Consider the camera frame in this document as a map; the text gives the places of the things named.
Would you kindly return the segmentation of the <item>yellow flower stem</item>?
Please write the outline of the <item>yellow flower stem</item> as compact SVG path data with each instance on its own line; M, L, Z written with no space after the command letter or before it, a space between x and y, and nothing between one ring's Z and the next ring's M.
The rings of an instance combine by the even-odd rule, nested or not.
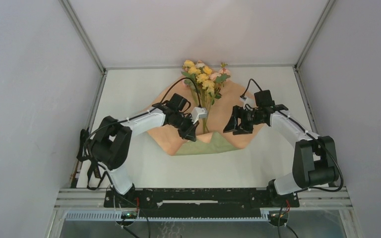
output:
M196 106L201 105L210 111L219 93L219 86L213 78L217 76L215 72L201 61L187 59L182 66L182 75Z

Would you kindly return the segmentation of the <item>white pink flower stem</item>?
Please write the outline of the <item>white pink flower stem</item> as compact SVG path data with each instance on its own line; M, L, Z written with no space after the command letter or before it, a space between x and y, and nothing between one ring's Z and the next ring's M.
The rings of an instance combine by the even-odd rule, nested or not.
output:
M198 91L199 99L202 106L206 106L206 90L203 82L208 79L208 75L204 72L205 64L202 62L193 62L189 59L185 60L182 66L182 75L185 79L186 86L191 88L191 92L196 97Z

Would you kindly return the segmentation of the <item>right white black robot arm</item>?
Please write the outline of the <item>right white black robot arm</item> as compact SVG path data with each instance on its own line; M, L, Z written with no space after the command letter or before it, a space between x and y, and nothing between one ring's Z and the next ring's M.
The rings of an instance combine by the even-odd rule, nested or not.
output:
M343 188L344 177L330 136L320 136L302 126L285 105L275 103L269 90L256 92L254 99L242 94L240 100L243 105L232 108L224 133L251 134L255 125L266 124L294 148L291 172L268 184L269 204L280 206L288 194L310 188L327 192L338 192Z

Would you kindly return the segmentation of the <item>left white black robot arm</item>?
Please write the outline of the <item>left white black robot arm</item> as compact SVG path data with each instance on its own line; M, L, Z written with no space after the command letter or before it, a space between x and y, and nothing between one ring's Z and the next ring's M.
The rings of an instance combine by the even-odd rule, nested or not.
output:
M191 113L185 113L182 109L186 103L187 99L175 93L170 100L155 103L147 111L130 118L117 120L107 116L84 142L87 158L104 169L111 187L117 192L116 200L122 206L131 206L135 201L135 193L130 190L133 183L124 166L133 137L170 125L177 129L180 138L196 141L199 120L206 118L208 111L198 106Z

